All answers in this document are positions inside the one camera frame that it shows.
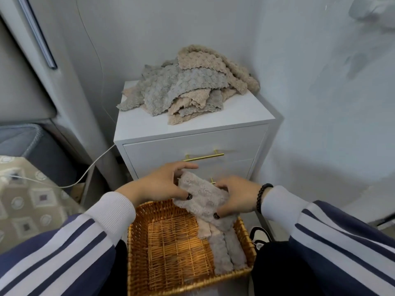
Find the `wicker basket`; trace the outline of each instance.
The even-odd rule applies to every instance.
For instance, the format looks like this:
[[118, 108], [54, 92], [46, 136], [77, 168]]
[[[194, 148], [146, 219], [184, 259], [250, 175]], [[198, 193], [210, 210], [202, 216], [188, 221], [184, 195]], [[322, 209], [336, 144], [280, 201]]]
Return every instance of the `wicker basket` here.
[[193, 215], [172, 200], [139, 206], [128, 235], [128, 296], [172, 295], [248, 275], [255, 261], [254, 245], [240, 218], [234, 229], [248, 268], [215, 275], [210, 245], [197, 237]]

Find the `right hand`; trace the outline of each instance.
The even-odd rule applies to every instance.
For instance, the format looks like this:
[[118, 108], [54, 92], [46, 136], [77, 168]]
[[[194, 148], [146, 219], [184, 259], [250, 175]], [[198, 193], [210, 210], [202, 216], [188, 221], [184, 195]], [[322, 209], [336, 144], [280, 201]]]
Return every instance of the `right hand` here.
[[[230, 176], [218, 181], [215, 186], [220, 189], [228, 190], [230, 194], [229, 200], [217, 209], [220, 218], [230, 214], [249, 213], [256, 208], [258, 192], [262, 185], [240, 178], [238, 176]], [[266, 188], [262, 194], [262, 199], [270, 191]]]

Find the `left hand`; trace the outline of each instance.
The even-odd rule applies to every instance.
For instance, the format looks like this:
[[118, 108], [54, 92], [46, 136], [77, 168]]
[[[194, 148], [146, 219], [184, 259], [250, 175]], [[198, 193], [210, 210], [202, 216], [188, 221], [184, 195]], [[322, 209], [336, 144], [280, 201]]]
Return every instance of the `left hand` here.
[[182, 175], [183, 169], [197, 168], [197, 164], [184, 161], [167, 163], [144, 178], [129, 182], [115, 191], [127, 197], [134, 207], [150, 200], [186, 200], [188, 192], [180, 189], [175, 183]]

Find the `shoe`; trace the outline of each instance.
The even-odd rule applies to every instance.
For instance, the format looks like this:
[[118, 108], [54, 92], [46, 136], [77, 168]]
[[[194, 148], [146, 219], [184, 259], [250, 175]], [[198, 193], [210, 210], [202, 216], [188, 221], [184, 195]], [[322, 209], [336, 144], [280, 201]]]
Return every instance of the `shoe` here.
[[264, 244], [271, 242], [268, 232], [262, 227], [253, 227], [250, 233], [250, 239], [258, 251]]

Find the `drawer handle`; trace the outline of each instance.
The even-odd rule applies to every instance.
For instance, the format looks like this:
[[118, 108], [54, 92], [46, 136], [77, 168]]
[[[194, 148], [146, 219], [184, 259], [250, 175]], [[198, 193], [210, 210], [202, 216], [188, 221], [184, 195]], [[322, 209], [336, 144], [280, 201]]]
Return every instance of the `drawer handle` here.
[[202, 160], [202, 159], [220, 157], [220, 156], [223, 156], [223, 155], [224, 155], [224, 153], [218, 153], [218, 151], [215, 149], [213, 155], [208, 155], [208, 156], [203, 156], [203, 157], [197, 157], [197, 158], [190, 158], [189, 155], [186, 155], [184, 161], [185, 161], [185, 162], [197, 161], [197, 160]]

